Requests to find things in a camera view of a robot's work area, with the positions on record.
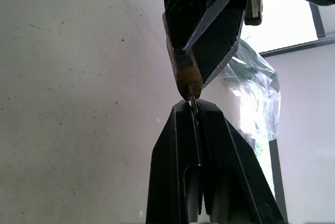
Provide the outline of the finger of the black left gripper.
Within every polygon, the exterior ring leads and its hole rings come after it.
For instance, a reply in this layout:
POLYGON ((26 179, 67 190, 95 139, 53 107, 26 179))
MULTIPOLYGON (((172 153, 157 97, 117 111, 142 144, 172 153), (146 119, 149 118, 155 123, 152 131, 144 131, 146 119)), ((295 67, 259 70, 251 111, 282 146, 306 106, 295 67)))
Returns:
POLYGON ((204 8, 192 38, 202 87, 206 87, 236 53, 242 26, 252 17, 251 0, 202 0, 204 8))
POLYGON ((187 54, 230 0, 164 0, 171 46, 187 54))

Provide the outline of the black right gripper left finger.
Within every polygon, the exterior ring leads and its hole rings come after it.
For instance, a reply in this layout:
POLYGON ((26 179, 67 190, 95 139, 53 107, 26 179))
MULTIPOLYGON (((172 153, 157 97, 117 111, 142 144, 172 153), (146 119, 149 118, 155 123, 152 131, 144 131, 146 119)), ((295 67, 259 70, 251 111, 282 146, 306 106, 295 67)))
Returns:
POLYGON ((152 150, 146 224, 190 224, 201 211, 200 157, 188 102, 172 107, 152 150))

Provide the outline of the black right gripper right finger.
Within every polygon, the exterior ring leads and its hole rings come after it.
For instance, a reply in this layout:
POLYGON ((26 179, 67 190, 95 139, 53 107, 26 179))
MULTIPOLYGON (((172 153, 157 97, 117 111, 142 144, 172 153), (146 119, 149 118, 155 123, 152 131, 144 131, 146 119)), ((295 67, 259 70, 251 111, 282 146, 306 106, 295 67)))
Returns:
POLYGON ((286 224, 251 146, 213 103, 199 99, 204 200, 216 224, 286 224))

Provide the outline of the clear plastic bag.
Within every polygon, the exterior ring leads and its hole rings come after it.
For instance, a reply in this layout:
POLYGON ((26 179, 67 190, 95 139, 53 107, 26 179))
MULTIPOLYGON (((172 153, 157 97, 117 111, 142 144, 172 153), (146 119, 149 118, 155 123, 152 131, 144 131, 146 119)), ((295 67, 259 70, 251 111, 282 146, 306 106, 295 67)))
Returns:
POLYGON ((255 140, 268 142, 278 135, 281 92, 277 72, 240 40, 238 49, 218 78, 238 100, 238 130, 255 140))

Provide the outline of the dark window frame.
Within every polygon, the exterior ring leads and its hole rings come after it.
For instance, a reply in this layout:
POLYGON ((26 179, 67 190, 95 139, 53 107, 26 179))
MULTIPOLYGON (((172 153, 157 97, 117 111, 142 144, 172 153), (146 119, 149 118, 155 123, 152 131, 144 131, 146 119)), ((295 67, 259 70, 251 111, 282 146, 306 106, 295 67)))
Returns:
POLYGON ((267 58, 282 95, 276 143, 289 224, 335 224, 335 5, 310 10, 317 41, 267 58))

